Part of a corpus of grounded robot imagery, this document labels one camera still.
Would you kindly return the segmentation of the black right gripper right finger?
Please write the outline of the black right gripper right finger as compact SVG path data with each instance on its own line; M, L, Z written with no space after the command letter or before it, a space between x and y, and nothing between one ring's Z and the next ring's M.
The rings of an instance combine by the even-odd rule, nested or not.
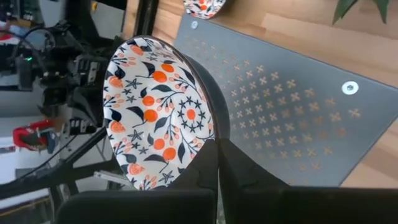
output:
M227 224L398 224L398 190L290 186L228 139L219 160Z

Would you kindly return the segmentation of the grey perforated metal shelf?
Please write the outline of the grey perforated metal shelf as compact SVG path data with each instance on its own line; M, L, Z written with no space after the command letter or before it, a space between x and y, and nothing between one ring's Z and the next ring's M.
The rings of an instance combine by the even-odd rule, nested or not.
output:
M213 76L230 139L292 185L337 187L398 117L398 88L183 16L176 48Z

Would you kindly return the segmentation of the floral patterned ceramic bowl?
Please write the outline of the floral patterned ceramic bowl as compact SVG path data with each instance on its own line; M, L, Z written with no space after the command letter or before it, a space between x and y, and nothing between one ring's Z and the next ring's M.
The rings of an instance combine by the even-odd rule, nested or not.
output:
M185 12L199 19L211 19L216 16L227 0L183 0Z
M208 70L147 35L111 57L103 111L116 160L139 190L169 186L207 140L230 134L226 100Z

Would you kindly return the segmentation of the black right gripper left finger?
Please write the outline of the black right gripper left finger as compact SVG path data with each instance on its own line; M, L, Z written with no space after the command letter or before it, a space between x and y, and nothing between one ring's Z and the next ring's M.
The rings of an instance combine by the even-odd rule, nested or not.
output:
M218 149L207 140L168 187L139 191L94 191L62 204L55 224L215 224Z

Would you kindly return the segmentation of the small potted green plant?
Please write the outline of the small potted green plant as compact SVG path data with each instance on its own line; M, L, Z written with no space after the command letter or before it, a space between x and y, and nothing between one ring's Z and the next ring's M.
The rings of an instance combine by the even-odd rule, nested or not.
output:
M338 20L344 18L347 12L358 2L359 0L338 0L333 15L332 24L334 25ZM384 24L387 23L387 15L390 0L372 0L377 6L380 13L381 20Z

